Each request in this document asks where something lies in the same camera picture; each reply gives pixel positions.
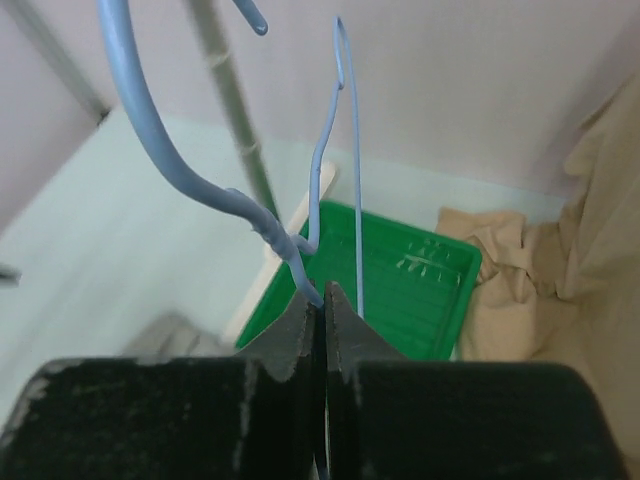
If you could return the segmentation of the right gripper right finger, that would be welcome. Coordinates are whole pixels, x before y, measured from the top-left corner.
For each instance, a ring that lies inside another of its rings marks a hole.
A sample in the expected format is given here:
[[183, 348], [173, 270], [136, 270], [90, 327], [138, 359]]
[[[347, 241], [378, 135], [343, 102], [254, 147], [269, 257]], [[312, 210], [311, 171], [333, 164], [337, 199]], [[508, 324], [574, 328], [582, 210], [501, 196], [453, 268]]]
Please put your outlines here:
[[549, 362], [411, 360], [325, 288], [333, 479], [624, 479], [592, 389]]

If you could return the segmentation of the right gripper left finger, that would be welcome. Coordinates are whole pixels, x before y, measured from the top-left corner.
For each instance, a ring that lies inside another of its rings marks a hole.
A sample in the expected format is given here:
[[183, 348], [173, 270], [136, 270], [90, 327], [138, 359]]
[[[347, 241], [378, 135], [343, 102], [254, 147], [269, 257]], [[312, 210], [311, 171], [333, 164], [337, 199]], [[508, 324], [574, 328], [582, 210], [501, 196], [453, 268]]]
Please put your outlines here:
[[232, 356], [64, 358], [1, 436], [5, 479], [307, 479], [317, 311], [295, 295]]

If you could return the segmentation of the grey t shirt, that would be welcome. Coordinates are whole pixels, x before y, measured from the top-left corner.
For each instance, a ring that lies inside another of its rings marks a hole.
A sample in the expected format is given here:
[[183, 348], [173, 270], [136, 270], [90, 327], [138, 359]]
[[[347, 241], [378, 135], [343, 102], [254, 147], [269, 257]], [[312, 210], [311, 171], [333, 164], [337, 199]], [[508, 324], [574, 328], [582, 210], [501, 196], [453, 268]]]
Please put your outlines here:
[[228, 357], [237, 349], [185, 315], [169, 312], [149, 323], [123, 349], [127, 357], [170, 359], [175, 357]]

